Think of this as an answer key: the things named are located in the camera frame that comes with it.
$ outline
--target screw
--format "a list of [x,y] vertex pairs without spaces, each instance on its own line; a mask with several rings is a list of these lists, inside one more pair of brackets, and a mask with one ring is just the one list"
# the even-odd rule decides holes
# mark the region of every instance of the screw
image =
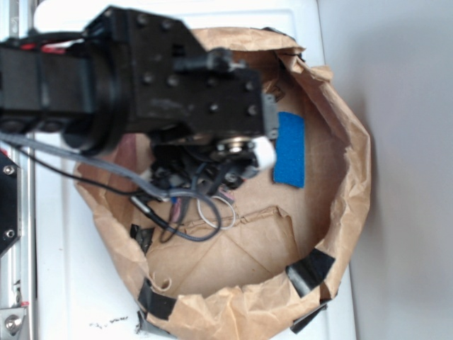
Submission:
[[152,83],[153,80],[154,80],[154,76],[151,74],[151,72],[143,73],[143,76],[142,76],[143,84],[150,85],[150,83]]
[[140,27],[144,27],[146,25],[148,25],[149,23],[149,19],[148,19],[148,16],[144,13],[140,13],[138,16],[137,16],[137,25],[140,26]]
[[177,85],[179,85],[179,78],[178,78],[178,76],[176,76],[175,74],[170,75],[170,76],[167,78],[167,85],[169,85],[169,86],[171,86],[171,87],[177,87]]
[[258,114],[258,108],[256,107],[256,105],[250,105],[248,107],[248,109],[247,109],[247,113],[250,116],[257,115]]
[[5,327],[11,335],[15,335],[21,328],[22,320],[17,315],[10,315],[5,320]]
[[216,113],[219,110],[219,104],[212,103],[210,105],[210,113]]
[[209,87],[214,87],[214,86],[218,85],[218,83],[219,83],[219,81],[216,78],[209,78],[207,80],[207,85]]
[[12,165],[6,165],[3,168],[3,173],[7,176],[13,175],[16,172],[16,169]]
[[227,181],[229,183],[234,183],[234,182],[236,182],[237,179],[238,179],[238,176],[231,172],[229,172],[225,175],[225,181]]
[[162,30],[165,30],[165,31],[170,30],[173,27],[174,23],[175,22],[171,19],[166,19],[166,20],[162,21],[162,23],[161,23]]
[[246,82],[246,90],[253,91],[253,83],[251,81]]
[[14,232],[14,230],[10,229],[10,230],[6,230],[5,231],[5,236],[8,237],[9,239],[12,239],[14,237],[16,233]]

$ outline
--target blue sponge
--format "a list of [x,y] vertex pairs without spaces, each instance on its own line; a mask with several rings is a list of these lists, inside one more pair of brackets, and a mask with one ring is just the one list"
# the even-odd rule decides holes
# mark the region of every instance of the blue sponge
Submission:
[[278,113],[277,162],[274,182],[297,188],[305,184],[304,119],[288,112]]

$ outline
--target crumpled paper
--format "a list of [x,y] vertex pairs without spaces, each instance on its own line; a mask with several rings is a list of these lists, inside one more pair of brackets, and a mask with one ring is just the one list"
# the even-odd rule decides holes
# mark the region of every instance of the crumpled paper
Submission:
[[[179,339],[269,339],[336,296],[369,210],[370,139],[331,84],[328,67],[308,67],[293,39],[265,30],[195,30],[207,50],[226,47],[258,69],[263,88],[275,94],[280,111],[305,120],[305,188],[273,183],[272,171],[247,181],[232,194],[239,218],[233,228],[196,244],[174,237],[145,256],[129,236],[131,223],[154,227],[127,198],[78,183],[98,231],[125,285],[137,299],[144,279],[161,294],[177,298],[168,320],[147,320]],[[149,142],[127,135],[109,159],[136,172],[152,162]],[[81,165],[82,176],[122,190],[124,179]],[[231,211],[219,206],[224,223]],[[168,216],[170,206],[153,208]],[[183,230],[211,231],[192,205]],[[285,267],[314,247],[336,259],[325,281],[300,298]]]

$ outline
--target cable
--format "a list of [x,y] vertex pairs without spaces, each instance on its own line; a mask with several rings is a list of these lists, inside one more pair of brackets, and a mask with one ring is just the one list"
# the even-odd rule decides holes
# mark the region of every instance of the cable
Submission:
[[139,188],[141,188],[145,193],[150,195],[151,197],[155,197],[161,200],[168,200],[169,198],[177,198],[177,197],[190,197],[190,198],[197,198],[199,200],[204,201],[211,209],[212,212],[215,214],[215,217],[217,218],[217,223],[218,226],[216,229],[214,229],[213,232],[210,234],[204,236],[204,237],[193,237],[190,235],[187,235],[183,232],[180,232],[174,228],[172,228],[166,221],[162,220],[150,207],[147,205],[143,204],[135,195],[131,196],[131,201],[150,219],[155,221],[157,225],[162,227],[165,230],[170,230],[177,234],[180,237],[183,237],[185,239],[189,239],[190,241],[194,242],[202,242],[210,239],[213,237],[216,233],[220,231],[222,228],[222,220],[220,217],[220,213],[215,206],[215,204],[210,200],[209,197],[206,195],[203,195],[201,193],[198,193],[197,191],[194,191],[192,189],[187,189],[187,188],[174,188],[170,190],[162,190],[160,188],[157,188],[156,186],[153,186],[151,183],[145,181],[142,177],[140,177],[138,174],[136,174],[133,171],[130,171],[129,169],[123,168],[122,166],[119,166],[117,164],[110,163],[108,161],[103,161],[102,159],[96,159],[96,158],[89,158],[86,157],[82,154],[77,154],[76,152],[71,152],[69,150],[61,149],[58,147],[54,147],[52,145],[48,145],[45,143],[38,142],[37,140],[32,140],[30,138],[24,137],[22,135],[16,135],[16,134],[8,134],[4,132],[0,132],[0,140],[3,140],[4,142],[7,142],[10,145],[13,145],[14,147],[17,146],[25,146],[29,147],[31,149],[36,149],[38,151],[47,153],[47,154],[52,154],[54,156],[58,156],[61,158],[65,159],[72,159],[76,162],[88,164],[100,169],[104,169],[106,171],[111,172],[112,174],[116,174],[118,176],[124,177],[131,182],[137,184]]
[[[174,189],[176,193],[181,193],[181,197],[188,197],[185,195],[185,191],[176,191],[176,190],[181,190],[181,189]],[[203,201],[206,202],[206,204],[209,205],[209,207],[212,209],[213,213],[215,214],[215,217],[217,218],[218,224],[217,227],[208,235],[203,236],[203,237],[195,237],[191,236],[188,234],[185,234],[183,232],[180,232],[179,230],[171,227],[166,221],[164,221],[160,216],[158,216],[154,210],[152,210],[148,205],[144,204],[137,196],[132,196],[130,200],[134,205],[142,211],[142,213],[147,216],[150,220],[155,222],[160,228],[166,231],[171,231],[172,233],[178,235],[179,237],[182,237],[184,239],[188,239],[189,241],[194,241],[194,242],[203,242],[207,241],[208,239],[213,238],[222,228],[222,218],[220,217],[220,213],[215,206],[215,204],[207,197],[203,196]]]
[[97,186],[99,188],[103,188],[105,190],[108,190],[108,191],[111,191],[113,193],[116,193],[117,195],[122,195],[122,196],[133,196],[133,195],[137,195],[139,193],[141,193],[142,191],[121,191],[119,189],[116,189],[116,188],[113,188],[112,186],[108,186],[107,184],[104,184],[104,183],[101,183],[101,182],[97,182],[97,181],[94,181],[93,179],[89,179],[89,178],[84,178],[84,177],[80,177],[80,176],[75,176],[73,174],[70,174],[70,173],[67,173],[65,171],[62,171],[58,168],[55,168],[53,167],[52,165],[44,162],[44,161],[41,161],[40,159],[32,156],[31,154],[23,151],[22,149],[19,149],[18,147],[15,147],[15,149],[20,152],[21,154],[23,154],[24,156],[28,157],[29,159],[31,159],[33,162],[49,169],[50,171],[53,171],[53,172],[56,172],[57,174],[60,174],[64,177],[68,177],[70,179],[74,179],[75,181],[79,181],[79,182],[83,182],[83,183],[86,183],[86,184],[89,184],[89,185],[92,185],[92,186]]
[[[170,198],[169,192],[157,188],[153,186],[151,183],[145,181],[142,177],[136,174],[129,169],[123,168],[117,164],[110,163],[108,161],[103,161],[102,159],[97,158],[89,158],[82,154],[78,154],[76,152],[72,152],[69,150],[61,149],[58,147],[54,147],[52,145],[48,145],[45,143],[38,142],[37,140],[32,140],[30,138],[24,137],[22,135],[13,135],[4,132],[0,132],[0,140],[9,143],[10,145],[15,146],[24,146],[29,147],[31,149],[36,149],[38,151],[44,152],[46,154],[53,154],[54,156],[58,156],[65,159],[72,159],[76,162],[85,163],[91,166],[95,166],[100,169],[104,169],[106,171],[111,172],[112,174],[116,174],[121,177],[125,177],[129,179],[131,182],[137,184],[139,188],[141,188],[145,193],[149,194],[152,197],[161,199],[161,200],[168,200]],[[190,197],[198,197],[199,194],[193,193]]]
[[180,201],[181,201],[180,214],[178,216],[178,221],[176,222],[177,224],[176,224],[175,232],[170,232],[170,236],[168,236],[166,239],[164,239],[165,232],[168,231],[167,229],[165,229],[159,237],[159,241],[161,243],[167,243],[168,241],[173,239],[173,236],[176,235],[176,232],[180,229],[181,225],[183,225],[184,217],[187,215],[187,211],[189,208],[190,199],[187,197],[184,197],[184,198],[180,198]]
[[[216,198],[217,200],[222,201],[223,203],[225,203],[226,205],[228,205],[229,208],[231,209],[231,211],[233,212],[233,220],[231,221],[231,223],[230,223],[229,225],[227,225],[226,227],[222,227],[222,228],[221,228],[222,230],[231,229],[231,228],[234,226],[234,223],[236,223],[236,211],[234,210],[233,205],[232,205],[230,202],[228,202],[227,200],[225,200],[223,197],[220,197],[220,196],[212,196],[211,198]],[[205,221],[207,225],[209,225],[210,227],[213,227],[213,228],[217,228],[217,226],[216,226],[215,224],[213,224],[211,221],[209,221],[209,220],[203,215],[203,212],[201,211],[200,200],[197,200],[197,210],[198,210],[198,215],[200,215],[200,217],[202,218],[202,220]]]

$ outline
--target black electrical tape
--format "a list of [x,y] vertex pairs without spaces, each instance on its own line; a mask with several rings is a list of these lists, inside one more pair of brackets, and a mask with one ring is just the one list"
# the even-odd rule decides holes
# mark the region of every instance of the black electrical tape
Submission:
[[142,248],[142,251],[146,255],[149,247],[152,244],[154,228],[143,229],[139,225],[131,225],[129,235],[133,238]]
[[291,331],[295,334],[298,334],[301,330],[303,330],[310,322],[313,321],[313,319],[323,310],[327,309],[327,302],[331,301],[329,300],[323,300],[321,301],[321,305],[316,308],[313,312],[310,312],[309,314],[304,315],[303,317],[297,319],[294,321],[292,326],[289,328]]
[[137,314],[139,315],[139,330],[152,333],[155,335],[160,335],[160,336],[165,336],[170,339],[177,339],[176,336],[171,335],[167,331],[164,331],[161,328],[158,328],[157,326],[154,326],[151,322],[147,321],[147,315],[143,313],[143,311],[138,311]]
[[315,248],[304,259],[286,267],[286,274],[302,298],[326,279],[333,262],[333,257]]
[[151,289],[151,282],[145,278],[138,302],[148,313],[159,319],[168,320],[175,307],[176,299],[155,293]]

